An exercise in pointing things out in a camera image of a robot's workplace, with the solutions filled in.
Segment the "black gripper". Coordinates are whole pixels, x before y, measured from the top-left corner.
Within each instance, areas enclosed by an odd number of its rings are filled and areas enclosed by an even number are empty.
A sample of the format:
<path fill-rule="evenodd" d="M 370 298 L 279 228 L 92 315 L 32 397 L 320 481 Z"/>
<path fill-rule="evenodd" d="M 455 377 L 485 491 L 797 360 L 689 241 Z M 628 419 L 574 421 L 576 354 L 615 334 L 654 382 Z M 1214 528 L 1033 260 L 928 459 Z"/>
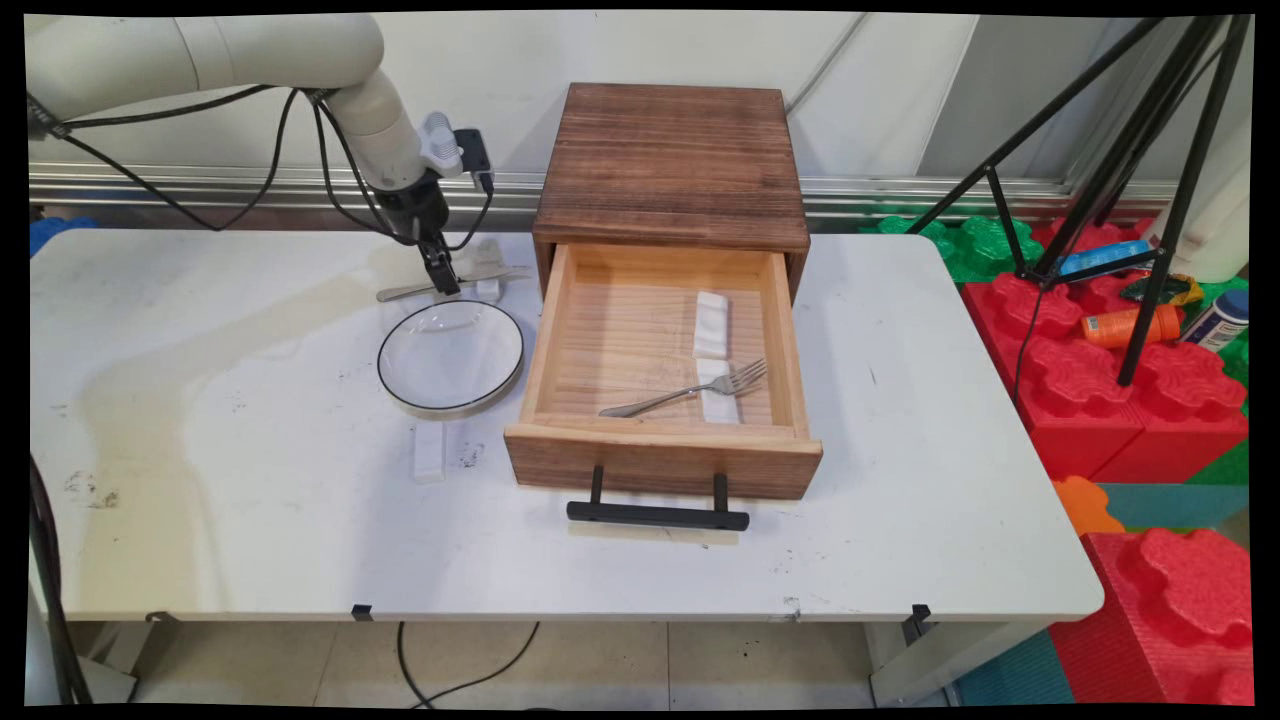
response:
<path fill-rule="evenodd" d="M 447 238 L 442 233 L 449 218 L 449 208 L 439 187 L 440 178 L 436 170 L 428 168 L 419 181 L 404 188 L 375 188 L 375 199 L 394 240 L 406 246 L 419 245 L 433 288 L 451 297 L 458 295 L 461 287 Z"/>

